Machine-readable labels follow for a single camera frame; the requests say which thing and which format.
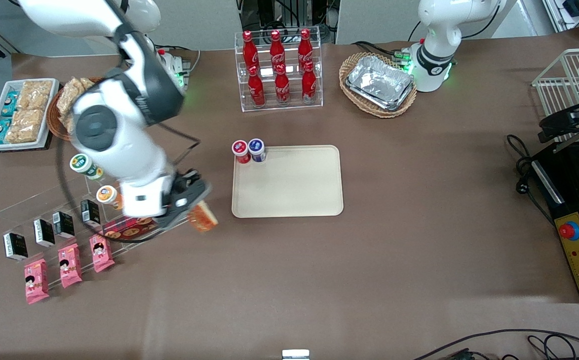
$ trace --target red glass bottle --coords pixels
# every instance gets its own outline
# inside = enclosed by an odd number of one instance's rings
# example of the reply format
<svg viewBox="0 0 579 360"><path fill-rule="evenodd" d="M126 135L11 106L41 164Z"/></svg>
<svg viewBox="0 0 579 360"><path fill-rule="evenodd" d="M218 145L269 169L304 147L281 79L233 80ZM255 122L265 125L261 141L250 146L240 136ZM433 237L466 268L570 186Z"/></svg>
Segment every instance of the red glass bottle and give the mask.
<svg viewBox="0 0 579 360"><path fill-rule="evenodd" d="M253 107L259 109L265 106L265 92L263 91L263 82L258 77L256 68L249 68L250 78L247 85L250 89L251 100L253 100Z"/></svg>
<svg viewBox="0 0 579 360"><path fill-rule="evenodd" d="M305 63L303 73L303 103L313 104L317 99L317 76L314 75L314 63Z"/></svg>
<svg viewBox="0 0 579 360"><path fill-rule="evenodd" d="M243 31L243 59L245 61L245 66L247 71L254 68L256 71L260 68L258 62L258 50L256 45L252 42L252 32L250 30Z"/></svg>
<svg viewBox="0 0 579 360"><path fill-rule="evenodd" d="M312 62L312 43L310 42L310 29L300 31L300 44L298 44L298 72L303 73L305 63Z"/></svg>
<svg viewBox="0 0 579 360"><path fill-rule="evenodd" d="M276 79L274 84L276 85L276 100L278 100L278 105L281 107L287 107L290 104L291 94L290 94L290 80L288 76L285 75L285 64L278 64L276 66Z"/></svg>
<svg viewBox="0 0 579 360"><path fill-rule="evenodd" d="M280 65L282 65L283 73L285 73L285 48L281 44L281 33L278 30L271 31L269 57L271 57L271 68L274 70L274 74L278 74L277 70Z"/></svg>

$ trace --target wire basket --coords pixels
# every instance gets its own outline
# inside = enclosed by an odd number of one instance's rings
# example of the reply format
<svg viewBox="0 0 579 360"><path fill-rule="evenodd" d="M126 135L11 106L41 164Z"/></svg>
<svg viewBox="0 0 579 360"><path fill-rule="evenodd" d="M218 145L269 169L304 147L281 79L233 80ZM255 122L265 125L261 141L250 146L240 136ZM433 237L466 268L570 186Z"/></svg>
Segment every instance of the wire basket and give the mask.
<svg viewBox="0 0 579 360"><path fill-rule="evenodd" d="M347 78L347 75L349 75L352 72L352 70L354 70L356 64L359 63L359 60L363 57L370 57L370 56L377 57L381 59L381 61L383 61L385 64L397 68L397 64L394 61L388 59L383 55L378 55L371 52L359 52L358 54L351 55L345 61L342 62L342 65L338 70L340 89L342 89L342 92L345 94L345 96L347 96L347 98L349 98L349 100L351 100L352 103L354 103L354 105L356 105L362 111L368 114L372 114L373 116L379 117L381 119L391 119L403 114L409 107L411 107L412 103L416 99L416 84L413 86L413 89L411 89L409 95L405 98L403 103L396 111L386 111L384 109L381 109L381 107L367 100L367 98L364 98L363 96L360 96L356 92L351 91L345 84L345 79Z"/></svg>
<svg viewBox="0 0 579 360"><path fill-rule="evenodd" d="M104 78L102 77L89 77L89 80L94 84L102 82L103 79ZM63 139L64 141L70 141L72 137L70 137L70 133L59 120L59 118L61 118L61 112L59 112L59 108L56 107L56 104L61 98L61 94L63 94L63 88L59 89L59 91L56 93L56 96L54 96L54 98L52 98L51 102L49 103L46 116L47 127L55 137Z"/></svg>

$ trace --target white robotic arm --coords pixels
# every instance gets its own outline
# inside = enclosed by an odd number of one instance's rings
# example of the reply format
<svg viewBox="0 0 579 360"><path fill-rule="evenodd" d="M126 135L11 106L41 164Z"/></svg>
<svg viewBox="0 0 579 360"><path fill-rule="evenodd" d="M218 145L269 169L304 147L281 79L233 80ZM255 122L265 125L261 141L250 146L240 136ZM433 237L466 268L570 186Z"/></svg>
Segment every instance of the white robotic arm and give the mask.
<svg viewBox="0 0 579 360"><path fill-rule="evenodd" d="M440 88L463 34L459 24L490 18L506 0L420 0L418 16L427 27L424 43L415 43L411 55L411 75L418 91Z"/></svg>
<svg viewBox="0 0 579 360"><path fill-rule="evenodd" d="M112 69L75 101L72 144L118 178L125 215L155 217L163 228L178 224L211 186L195 170L177 173L163 148L144 130L177 116L183 104L182 87L166 71L163 58L125 17L118 1L20 0L20 6L47 30L105 36L131 59L130 68ZM144 28L158 23L155 16L148 19ZM70 25L61 27L61 20Z"/></svg>

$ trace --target brown tabletop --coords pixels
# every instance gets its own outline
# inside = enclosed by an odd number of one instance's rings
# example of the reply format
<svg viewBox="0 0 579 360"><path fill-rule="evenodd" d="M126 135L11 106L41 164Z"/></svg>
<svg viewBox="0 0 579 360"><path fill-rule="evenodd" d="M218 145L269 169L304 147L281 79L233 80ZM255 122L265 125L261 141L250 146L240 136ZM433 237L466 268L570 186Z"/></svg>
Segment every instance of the brown tabletop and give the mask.
<svg viewBox="0 0 579 360"><path fill-rule="evenodd" d="M175 228L34 305L0 239L0 358L278 359L282 349L307 348L315 360L408 359L500 328L579 336L559 240L514 191L516 155L504 145L514 133L540 148L530 82L568 48L579 48L579 30L464 41L442 88L390 120L358 110L339 89L354 46L324 47L324 107L247 114L233 52L204 52L183 111L166 123L202 139L181 168L212 182L207 203L219 226ZM65 82L115 63L15 55L13 73ZM149 132L170 157L189 145ZM253 137L337 146L342 214L235 218L230 145ZM0 210L56 186L56 145L0 153ZM65 161L76 152L67 147ZM520 333L464 347L534 357Z"/></svg>

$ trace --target clear acrylic display stand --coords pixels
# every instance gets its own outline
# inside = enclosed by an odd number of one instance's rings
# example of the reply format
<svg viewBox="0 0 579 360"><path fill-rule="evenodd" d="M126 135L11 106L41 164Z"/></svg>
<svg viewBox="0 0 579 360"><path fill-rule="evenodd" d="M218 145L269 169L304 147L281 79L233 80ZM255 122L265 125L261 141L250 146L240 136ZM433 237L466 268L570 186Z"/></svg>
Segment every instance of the clear acrylic display stand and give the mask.
<svg viewBox="0 0 579 360"><path fill-rule="evenodd" d="M276 87L274 85L274 73L270 59L270 47L272 43L272 30L258 30L251 32L251 41L258 49L258 59L260 63L260 79L265 93L265 106L257 108L250 96L248 80L249 73L243 59L243 32L234 34L234 52L236 57L236 75L238 77L238 88L241 98L241 109L243 112L253 112L256 110L292 109L323 106L323 64L321 59L321 34L319 27L310 26L310 42L312 43L312 62L314 63L314 75L316 76L316 98L314 103L303 102L303 75L299 73L299 44L301 43L301 29L305 27L292 27L289 29L278 29L280 31L280 41L285 48L285 70L289 79L289 93L291 100L285 106L279 105L276 101Z"/></svg>
<svg viewBox="0 0 579 360"><path fill-rule="evenodd" d="M90 228L86 227L82 222L80 203L83 200L89 199L95 202L100 210L100 222L106 224L109 221L119 219L123 216L120 210L115 210L110 205L103 205L96 201L96 192L104 185L115 185L115 179L104 176L98 180L89 180L86 177L77 177L67 182L67 187L72 194L76 207L72 207L61 186L53 187L40 194L36 194L27 200L11 205L5 209L0 210L0 243L3 244L3 235L7 233L16 233L25 237L25 244L27 245L28 258L20 261L22 265L28 264L43 257L47 262L47 281L49 282L49 289L61 284L59 272L59 249L72 244L74 237L67 239L65 237L54 236L56 244L45 247L36 244L34 237L34 221L36 219L43 219L48 223L52 223L52 214L54 212L64 212L72 216L74 221L75 242L78 244L78 250L81 261L81 269L86 273L93 269L92 253L89 247L89 239L93 235ZM95 230L100 231L101 227L95 227ZM147 237L159 234L161 230L155 228L145 232L134 239L141 240ZM116 257L129 251L142 243L119 243L109 241L109 246L113 255ZM21 289L23 288L23 267L20 268Z"/></svg>

